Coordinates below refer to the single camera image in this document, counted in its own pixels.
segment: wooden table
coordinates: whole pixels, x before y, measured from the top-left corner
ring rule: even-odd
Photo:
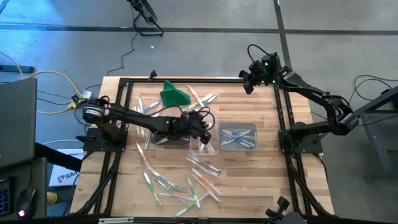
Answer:
[[[120,77],[104,77],[99,95],[108,95],[111,102],[114,102],[119,79]],[[175,84],[175,86],[190,94],[185,84]],[[218,204],[213,199],[207,198],[203,201],[200,212],[193,208],[183,217],[264,218],[267,208],[277,208],[279,196],[282,195],[291,201],[285,158],[279,150],[277,131],[280,127],[273,87],[257,87],[251,95],[247,95],[242,84],[196,83],[190,86],[200,97],[208,93],[219,96],[210,104],[211,112],[219,121],[255,123],[259,147],[251,152],[220,151],[215,156],[202,157],[203,160],[223,170],[218,177],[206,175],[223,192],[223,196],[220,197],[223,203]],[[132,88],[130,108],[137,105],[135,96],[142,97],[144,106],[159,100],[162,88],[163,85],[160,83],[135,83]],[[290,94],[290,97],[295,120],[312,123],[308,100],[296,93]],[[173,198],[160,198],[163,206],[155,205],[154,196],[142,175],[145,166],[135,147],[136,133],[136,127],[131,125],[126,150],[122,153],[120,161],[112,216],[172,217],[185,205]],[[177,190],[181,195],[190,196],[187,181],[183,176],[185,171],[192,173],[190,171],[192,165],[185,159],[188,152],[189,149],[163,148],[151,144],[145,154],[157,172],[182,186],[181,190]],[[71,212],[81,208],[97,187],[103,157],[103,152],[94,152],[83,161]],[[333,213],[322,164],[311,154],[303,154],[302,158],[309,189],[325,209]],[[197,194],[203,195],[203,188],[195,180],[192,179],[192,182]],[[155,183],[153,185],[156,191],[165,192],[159,185]],[[101,209],[104,209],[107,192],[108,187],[104,191]],[[304,210],[300,191],[298,197],[300,208]]]

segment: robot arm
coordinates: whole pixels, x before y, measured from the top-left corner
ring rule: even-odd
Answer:
[[[197,111],[184,112],[181,117],[152,117],[125,109],[121,105],[110,104],[103,97],[86,102],[83,119],[97,125],[102,130],[103,136],[112,142],[117,142],[121,134],[121,129],[110,123],[112,119],[147,128],[152,133],[168,139],[192,136],[200,138],[203,144],[208,144],[211,138],[211,134],[206,130],[208,124],[203,121],[203,116]]]
[[[285,137],[288,145],[296,146],[305,136],[320,133],[346,135],[359,123],[358,117],[348,102],[341,96],[331,95],[305,82],[300,75],[288,67],[280,67],[277,53],[267,54],[260,61],[253,62],[250,73],[242,70],[239,77],[244,79],[244,89],[251,94],[256,85],[278,85],[281,89],[296,92],[323,106],[327,121],[313,124],[295,123]]]

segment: green plastic object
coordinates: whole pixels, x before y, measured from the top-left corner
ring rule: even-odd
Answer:
[[[175,88],[173,83],[164,81],[163,91],[160,92],[163,105],[165,106],[182,106],[191,103],[191,98],[188,94]]]

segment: yellow cable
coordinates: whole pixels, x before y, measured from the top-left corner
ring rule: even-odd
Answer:
[[[79,92],[79,90],[78,90],[78,88],[76,87],[76,85],[74,84],[74,82],[73,82],[72,80],[70,80],[70,78],[69,78],[66,74],[63,74],[63,73],[60,73],[60,72],[57,72],[57,71],[46,70],[46,71],[35,72],[35,73],[29,75],[29,76],[26,77],[26,78],[30,78],[30,77],[33,77],[33,76],[36,76],[36,75],[42,74],[42,73],[54,73],[54,74],[62,75],[63,77],[65,77],[65,78],[72,84],[72,86],[75,88],[75,90],[76,90],[76,92],[79,94],[79,96],[80,96],[80,97],[83,96],[83,95]]]
[[[10,61],[12,61],[15,64],[15,66],[18,68],[18,71],[21,74],[21,78],[25,79],[24,78],[24,74],[23,74],[20,66],[18,65],[18,63],[14,59],[10,58],[8,55],[3,53],[2,51],[0,51],[0,54],[6,56],[6,58],[8,58]],[[81,99],[83,98],[83,95],[79,92],[79,89],[76,87],[74,82],[67,75],[65,75],[63,73],[60,73],[60,72],[57,72],[57,71],[46,70],[46,71],[41,71],[41,72],[35,72],[35,73],[29,75],[26,78],[30,78],[30,77],[36,76],[38,74],[41,74],[41,73],[54,73],[54,74],[62,75],[63,77],[65,77],[72,84],[72,86],[75,88],[76,92],[79,94],[80,98]],[[72,109],[73,108],[72,103],[73,103],[73,101],[71,101],[71,104],[69,104],[64,110],[61,110],[61,111],[56,111],[56,112],[36,111],[36,112],[42,113],[42,114],[60,114],[60,113],[63,113],[65,111],[69,110],[69,109]]]

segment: concrete floor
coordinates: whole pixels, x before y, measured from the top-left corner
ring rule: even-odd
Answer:
[[[277,29],[272,0],[149,0],[163,27]],[[398,1],[395,0],[280,0],[286,29],[397,30]],[[126,1],[10,0],[0,14],[1,24],[47,24],[59,26],[131,27]],[[120,65],[120,55],[130,51],[135,32],[67,32],[0,30],[0,50],[21,65],[37,70],[66,73],[83,90],[101,83],[103,76]],[[169,32],[160,37],[138,36],[136,49],[124,58],[125,69],[111,75],[197,75],[236,77],[247,69],[248,44],[258,44],[282,55],[279,34]],[[353,79],[370,74],[397,78],[398,36],[389,35],[287,35],[294,70],[306,81],[349,98]],[[254,57],[260,53],[253,51]],[[0,57],[0,64],[9,64]],[[0,82],[18,80],[16,73],[0,73]],[[56,75],[38,77],[39,89],[60,95],[74,94],[73,88]],[[360,92],[374,98],[385,90],[380,83],[366,83]],[[43,95],[45,99],[62,99]],[[351,106],[366,101],[358,96]],[[57,111],[63,106],[38,101],[38,108]],[[324,114],[311,103],[311,110]],[[73,139],[83,134],[73,111],[60,115],[37,115],[37,142]],[[335,213],[341,217],[398,222],[398,182],[365,184],[363,177],[377,169],[363,128],[347,136],[329,134],[323,141],[329,187]],[[64,143],[54,148],[80,147]],[[49,215],[60,215],[57,205]]]

